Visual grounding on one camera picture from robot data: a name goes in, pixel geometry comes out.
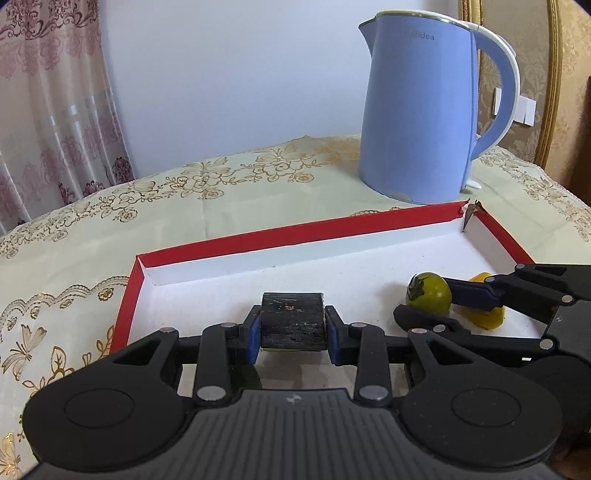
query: patterned wallpaper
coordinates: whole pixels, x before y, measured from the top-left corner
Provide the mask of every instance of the patterned wallpaper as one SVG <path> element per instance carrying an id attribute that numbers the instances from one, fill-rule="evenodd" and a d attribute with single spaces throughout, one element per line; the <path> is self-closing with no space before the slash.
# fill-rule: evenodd
<path id="1" fill-rule="evenodd" d="M 540 137 L 548 78 L 548 10 L 546 0 L 482 0 L 485 27 L 505 38 L 517 53 L 521 94 L 537 101 L 533 127 L 514 123 L 499 145 L 519 158 L 533 162 Z M 482 56 L 478 130 L 494 119 L 493 92 L 501 86 L 492 60 Z"/>
<path id="2" fill-rule="evenodd" d="M 563 36 L 562 80 L 546 173 L 569 187 L 577 158 L 591 131 L 585 95 L 591 76 L 591 17 L 574 1 L 559 0 Z"/>

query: yellow fruit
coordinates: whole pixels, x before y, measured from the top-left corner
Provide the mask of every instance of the yellow fruit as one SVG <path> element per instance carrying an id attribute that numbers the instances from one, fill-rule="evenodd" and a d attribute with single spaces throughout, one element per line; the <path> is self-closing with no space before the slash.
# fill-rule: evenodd
<path id="1" fill-rule="evenodd" d="M 487 272 L 479 273 L 475 277 L 472 277 L 470 281 L 484 282 L 486 277 L 490 277 L 491 274 Z M 469 320 L 477 327 L 485 330 L 492 330 L 500 327 L 505 318 L 505 307 L 497 307 L 489 312 L 484 310 L 471 309 L 469 307 L 459 307 L 459 313 L 466 320 Z"/>
<path id="2" fill-rule="evenodd" d="M 436 273 L 419 273 L 408 284 L 406 303 L 421 310 L 446 315 L 452 305 L 452 291 Z"/>

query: electric kettle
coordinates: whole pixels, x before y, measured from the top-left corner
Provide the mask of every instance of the electric kettle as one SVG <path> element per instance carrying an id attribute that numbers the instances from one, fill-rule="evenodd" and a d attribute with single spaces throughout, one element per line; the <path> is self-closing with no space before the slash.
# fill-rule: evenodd
<path id="1" fill-rule="evenodd" d="M 379 12 L 359 29 L 372 57 L 360 178 L 405 202 L 456 200 L 472 160 L 505 136 L 515 116 L 515 51 L 481 25 L 427 11 Z M 479 49 L 495 62 L 503 94 L 477 139 Z"/>

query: curtain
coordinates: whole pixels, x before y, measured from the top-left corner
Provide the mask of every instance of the curtain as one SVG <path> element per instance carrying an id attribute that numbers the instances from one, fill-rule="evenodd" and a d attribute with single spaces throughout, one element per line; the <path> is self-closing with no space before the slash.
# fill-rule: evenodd
<path id="1" fill-rule="evenodd" d="M 0 11 L 0 235 L 133 179 L 98 0 L 8 2 Z"/>

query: kettle handle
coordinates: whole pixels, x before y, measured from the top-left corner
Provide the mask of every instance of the kettle handle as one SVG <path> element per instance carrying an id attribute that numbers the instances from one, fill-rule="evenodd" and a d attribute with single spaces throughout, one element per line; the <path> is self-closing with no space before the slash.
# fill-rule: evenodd
<path id="1" fill-rule="evenodd" d="M 476 48 L 484 51 L 495 62 L 501 74 L 501 88 L 503 89 L 496 118 L 474 144 L 470 155 L 470 159 L 474 160 L 496 145 L 511 127 L 519 101 L 519 68 L 515 59 L 515 50 L 504 38 L 481 25 L 470 22 L 462 23 L 473 31 Z"/>

